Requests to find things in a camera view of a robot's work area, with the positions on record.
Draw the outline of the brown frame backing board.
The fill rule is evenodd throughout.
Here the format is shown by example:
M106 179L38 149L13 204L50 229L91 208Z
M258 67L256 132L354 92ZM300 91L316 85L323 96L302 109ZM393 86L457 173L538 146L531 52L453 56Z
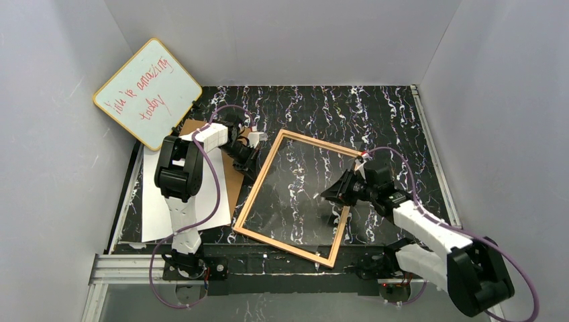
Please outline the brown frame backing board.
M194 119L188 119L184 122L181 129L181 135L190 134L192 131L196 130L205 125L205 121L199 121ZM231 217L234 216L236 206L238 204L238 198L240 191L244 182L244 175L239 173L233 168L233 159L230 158L225 152L221 152L223 160L223 169L225 175L225 185L227 191L227 199L229 205L229 211Z

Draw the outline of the clear frame glass sheet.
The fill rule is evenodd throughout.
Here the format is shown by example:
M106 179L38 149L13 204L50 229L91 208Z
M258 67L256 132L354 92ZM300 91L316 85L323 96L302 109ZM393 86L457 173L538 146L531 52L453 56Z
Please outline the clear frame glass sheet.
M322 192L353 165L354 156L283 136L242 228L296 250L330 259L342 207Z

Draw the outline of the wooden picture frame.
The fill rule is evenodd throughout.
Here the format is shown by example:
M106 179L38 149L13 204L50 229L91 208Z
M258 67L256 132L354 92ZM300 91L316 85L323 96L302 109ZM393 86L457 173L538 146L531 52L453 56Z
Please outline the wooden picture frame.
M246 198L246 201L244 203L244 206L236 220L236 223L233 227L233 230L236 233L239 233L241 235L244 235L250 239L253 239L257 242L261 242L267 245L270 245L272 247L275 247L279 250L282 250L284 252L288 252L290 254L296 255L300 258L306 259L308 261L314 262L316 264L319 264L321 266L325 266L327 268L333 268L335 265L335 261L337 259L338 256L338 251L340 248L340 243L341 243L341 239L342 236L344 235L344 230L347 224L347 220L348 220L348 214L350 212L350 208L349 206L345 206L342 208L342 212L340 215L340 221L338 223L337 226L337 231L336 234L334 235L333 238L333 242L331 244L330 247L330 252L329 252L329 256L324 258L321 256L318 256L316 254L313 254L311 252L308 252L306 250L302 250L301 248L297 248L295 246L292 245L288 245L284 242L281 241L277 241L275 239L272 239L268 236L262 235L260 233L257 233L255 231L251 231L249 229L244 228L244 224L246 219L248 218L248 215L250 214L250 210L252 208L252 205L254 204L254 201L256 200L256 197L260 191L260 188L266 178L266 175L268 174L270 165L272 164L272 161L274 160L274 157L276 156L276 153L278 152L278 148L280 146L280 144L282 143L282 140L288 138L288 139L292 139L298 142L303 142L305 144L309 144L311 146L315 146L318 148L323 148L326 150L330 150L332 152L338 153L338 154L343 154L343 155L347 155L353 158L357 158L361 155L361 153L359 151L353 150L351 148L347 148L347 147L343 147L337 144L333 144L333 143L329 143L329 142L325 142L323 140L319 140L317 138L310 138L309 136L304 136L302 134L299 133L295 133L293 131L287 130L287 129L281 129L277 136L275 141L273 142L273 145L266 157L265 163L263 164L263 166L260 169L260 173L258 175L258 178L256 179L255 183L253 184L250 194L248 195L248 197Z

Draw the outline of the printed colour photo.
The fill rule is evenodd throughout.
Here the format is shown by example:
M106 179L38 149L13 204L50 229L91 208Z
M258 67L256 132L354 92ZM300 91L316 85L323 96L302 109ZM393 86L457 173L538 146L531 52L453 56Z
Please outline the printed colour photo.
M162 239L172 233L170 211L168 210L166 199L161 195L160 189L154 183L159 151L151 151L144 148L143 159L143 179L142 179L142 241L152 242ZM213 227L219 227L230 223L230 211L225 185L225 175L223 160L219 148L207 153L212 161L216 175L218 176L221 197L220 204L214 216L198 226L202 231ZM217 190L215 188L214 177L207 164L203 165L203 183L196 196L197 221L205 219L212 212L217 200Z

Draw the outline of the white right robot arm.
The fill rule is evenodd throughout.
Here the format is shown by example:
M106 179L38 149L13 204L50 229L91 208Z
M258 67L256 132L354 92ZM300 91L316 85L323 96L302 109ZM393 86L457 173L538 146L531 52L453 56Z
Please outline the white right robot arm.
M357 158L353 168L320 195L337 205L370 203L376 213L413 235L386 247L377 268L381 274L408 272L448 293L455 307L474 317L511 298L515 288L500 253L445 227L417 206L411 193L395 186L387 168L365 166Z

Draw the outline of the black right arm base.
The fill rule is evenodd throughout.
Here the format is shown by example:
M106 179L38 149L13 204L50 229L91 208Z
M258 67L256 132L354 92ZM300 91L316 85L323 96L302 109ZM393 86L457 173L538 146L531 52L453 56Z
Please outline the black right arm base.
M417 246L417 242L404 237L382 248L382 252L373 252L360 257L354 266L355 274L363 280L388 278L396 272L401 272L401 267L396 258L396 253L404 246Z

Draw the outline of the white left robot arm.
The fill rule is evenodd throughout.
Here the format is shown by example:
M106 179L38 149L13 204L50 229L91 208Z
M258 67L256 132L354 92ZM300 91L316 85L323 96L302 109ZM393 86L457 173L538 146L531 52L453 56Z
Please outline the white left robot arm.
M211 121L183 136L165 137L154 175L154 183L170 211L173 232L172 255L195 255L201 246L198 227L210 220L221 204L221 180L208 153L219 150L233 160L233 168L243 175L245 184L256 181L259 173L260 144L266 133L250 126L242 137L244 120L236 114ZM204 169L213 176L215 203L208 216L197 219L197 197L203 183Z

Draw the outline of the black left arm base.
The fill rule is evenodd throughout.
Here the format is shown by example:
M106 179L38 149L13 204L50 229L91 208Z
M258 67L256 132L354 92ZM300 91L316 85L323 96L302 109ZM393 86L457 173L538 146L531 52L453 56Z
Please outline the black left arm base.
M174 280L226 280L228 261L224 257L207 257L196 254L163 254L162 279Z

